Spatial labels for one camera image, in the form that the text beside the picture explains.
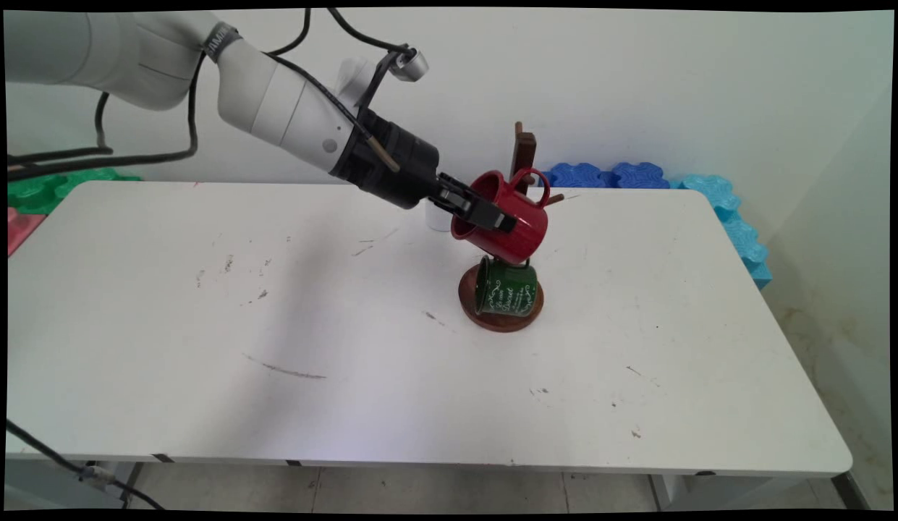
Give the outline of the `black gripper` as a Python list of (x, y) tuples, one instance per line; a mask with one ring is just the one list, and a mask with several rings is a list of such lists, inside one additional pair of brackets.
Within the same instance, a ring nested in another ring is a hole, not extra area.
[(497, 203), (445, 172), (439, 172), (435, 146), (363, 108), (358, 122), (370, 132), (378, 148), (354, 130), (330, 175), (355, 185), (403, 210), (430, 197), (436, 207), (477, 228), (512, 233), (517, 219)]

